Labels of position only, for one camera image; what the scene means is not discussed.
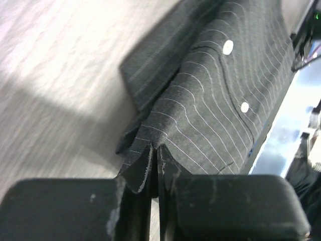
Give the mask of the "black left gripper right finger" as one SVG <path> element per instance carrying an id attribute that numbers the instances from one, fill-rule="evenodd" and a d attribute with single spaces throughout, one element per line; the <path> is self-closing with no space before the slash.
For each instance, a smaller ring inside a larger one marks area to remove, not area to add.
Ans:
<path id="1" fill-rule="evenodd" d="M 193 175 L 157 149 L 161 240 L 306 240 L 294 189 L 274 175 Z"/>

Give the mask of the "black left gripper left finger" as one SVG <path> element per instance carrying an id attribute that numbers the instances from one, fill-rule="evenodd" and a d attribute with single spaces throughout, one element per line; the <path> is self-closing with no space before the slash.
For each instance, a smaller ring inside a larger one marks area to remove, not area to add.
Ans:
<path id="1" fill-rule="evenodd" d="M 153 148 L 112 179 L 24 179 L 1 202 L 1 240 L 148 240 Z"/>

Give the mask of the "dark pinstriped long sleeve shirt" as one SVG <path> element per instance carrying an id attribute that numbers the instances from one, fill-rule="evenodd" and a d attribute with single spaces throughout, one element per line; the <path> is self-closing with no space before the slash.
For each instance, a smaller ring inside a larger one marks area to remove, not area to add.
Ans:
<path id="1" fill-rule="evenodd" d="M 122 170 L 148 144 L 195 174 L 237 174 L 293 78 L 281 1 L 180 1 L 120 66 L 138 115 Z"/>

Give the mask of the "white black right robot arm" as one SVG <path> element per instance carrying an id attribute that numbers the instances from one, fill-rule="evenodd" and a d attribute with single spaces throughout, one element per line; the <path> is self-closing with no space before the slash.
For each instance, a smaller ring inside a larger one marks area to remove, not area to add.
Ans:
<path id="1" fill-rule="evenodd" d="M 297 72 L 320 59 L 320 45 L 312 44 L 320 40 L 320 1 L 310 1 L 291 33 L 295 58 L 292 72 Z"/>

